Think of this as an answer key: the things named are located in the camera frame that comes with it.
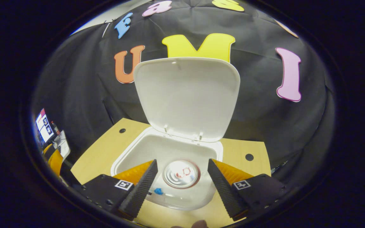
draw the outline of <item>yellow letter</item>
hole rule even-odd
[[[230,46],[235,38],[228,34],[209,34],[200,48],[195,50],[184,35],[167,36],[162,43],[167,46],[168,57],[217,58],[230,62]]]
[[[233,0],[213,0],[212,4],[219,8],[231,9],[236,11],[245,11],[242,6],[239,6],[239,3]]]

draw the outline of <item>foam letter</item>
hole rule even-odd
[[[132,71],[129,74],[125,73],[124,61],[127,51],[117,53],[113,58],[115,59],[115,77],[120,83],[132,83],[133,71],[135,71],[135,66],[139,64],[142,51],[144,50],[144,45],[139,45],[131,49],[131,54],[133,55],[132,61]]]
[[[195,50],[184,35],[167,36],[162,43],[167,46],[168,57],[217,58],[230,62],[230,46],[235,42],[231,35],[209,34],[200,48]]]
[[[277,88],[277,95],[281,98],[298,102],[301,100],[299,92],[299,66],[301,59],[294,53],[277,47],[275,51],[283,60],[283,82]]]
[[[132,16],[133,13],[128,13],[119,23],[116,24],[115,29],[118,30],[118,39],[120,39],[128,30],[130,26],[126,26],[130,24],[131,19],[129,18]]]
[[[150,16],[155,13],[166,12],[167,10],[171,9],[170,5],[171,5],[171,1],[164,1],[164,2],[159,2],[159,3],[153,4],[148,7],[148,10],[146,10],[142,14],[142,16],[147,17],[147,16]]]
[[[214,4],[215,6],[219,7],[219,8],[224,8],[224,9],[231,9],[231,10],[236,10],[236,11],[245,11],[245,9],[243,9],[242,6],[239,6],[239,3],[233,1],[233,0],[213,0],[212,4]]]

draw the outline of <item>white wall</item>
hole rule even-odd
[[[144,3],[147,3],[149,1],[151,1],[151,0],[130,0],[126,3],[115,6],[111,9],[108,9],[107,11],[103,12],[102,14],[98,15],[97,17],[90,20],[89,22],[85,23],[79,29],[75,30],[75,32],[73,32],[72,34],[78,32],[80,30],[86,29],[88,27],[91,27],[91,26],[94,26],[94,25],[97,25],[97,24],[102,24],[102,23],[104,23],[104,21],[110,22],[114,19],[117,19],[118,17],[120,17],[121,15],[127,13],[131,9],[134,9],[134,8],[136,8],[140,5],[143,5]]]

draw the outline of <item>blue object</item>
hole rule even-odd
[[[161,188],[156,188],[155,193],[158,194],[158,195],[162,195],[163,191],[161,190]]]
[[[118,39],[120,39],[126,32],[129,30],[130,26],[126,26],[130,24],[131,19],[129,18],[132,16],[133,13],[128,13],[120,22],[115,26],[115,29],[118,30]]]

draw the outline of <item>metal can lid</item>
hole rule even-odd
[[[197,165],[187,160],[170,162],[163,171],[164,181],[173,188],[184,189],[194,186],[200,178]]]

